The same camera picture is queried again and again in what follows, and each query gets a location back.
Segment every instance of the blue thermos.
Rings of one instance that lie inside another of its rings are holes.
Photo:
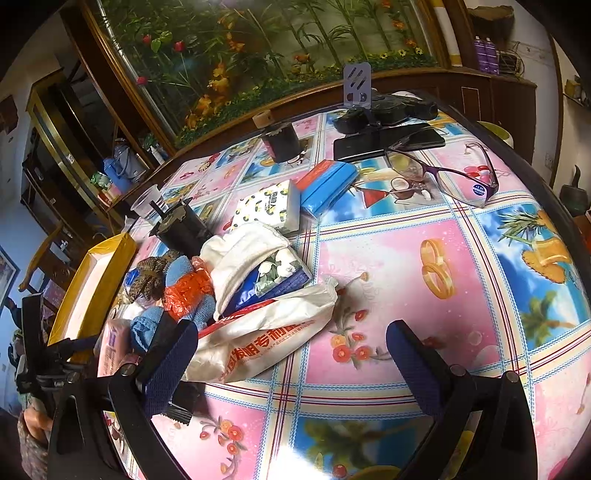
[[[111,179],[122,194],[127,193],[131,189],[133,184],[131,183],[131,180],[127,178],[123,168],[121,168],[121,163],[114,158],[106,158],[103,160],[103,168],[105,170],[105,175]]]

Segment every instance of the screw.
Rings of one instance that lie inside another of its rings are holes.
[[[517,375],[513,370],[509,370],[505,373],[507,380],[511,383],[517,383],[519,381],[519,375]]]
[[[466,369],[461,365],[452,365],[449,370],[456,377],[463,377],[466,374]]]
[[[119,369],[119,371],[121,372],[121,375],[127,377],[135,372],[135,364],[125,364]]]
[[[68,383],[75,383],[78,382],[80,379],[80,372],[70,372],[67,374],[66,381]]]

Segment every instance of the black smartphone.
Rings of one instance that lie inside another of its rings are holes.
[[[337,161],[354,162],[368,158],[382,157],[385,149],[401,139],[412,135],[408,142],[398,147],[401,151],[425,150],[426,148],[444,147],[445,140],[429,124],[401,125],[400,127],[382,128],[360,134],[338,138],[333,145],[334,158]]]

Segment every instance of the table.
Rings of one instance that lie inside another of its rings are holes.
[[[168,202],[192,197],[195,212],[222,235],[239,199],[333,158],[338,114],[294,123],[306,145],[296,163],[274,164],[253,138],[186,162],[163,195]],[[417,155],[458,169],[482,164],[482,153],[466,148],[478,140],[454,119],[440,112],[431,123],[446,146]],[[403,467],[431,420],[387,354],[385,329],[395,319],[448,364],[479,375],[518,372],[534,419],[539,478],[553,477],[591,419],[589,303],[548,217],[489,155],[500,188],[483,209],[442,195],[430,179],[401,183],[386,159],[373,158],[357,163],[355,187],[319,222],[303,221],[289,239],[316,279],[331,275],[345,289],[343,313],[258,377],[207,384],[207,410],[189,426],[152,419],[192,478],[355,480],[375,465],[393,465],[390,473]],[[165,251],[149,229],[141,221],[132,228],[139,244],[132,267]],[[124,441],[117,444],[128,471],[142,478]]]

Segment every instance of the wedding rings print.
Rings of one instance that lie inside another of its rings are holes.
[[[448,299],[455,292],[452,274],[447,263],[441,240],[426,239],[421,243],[421,273],[423,281],[438,299]]]

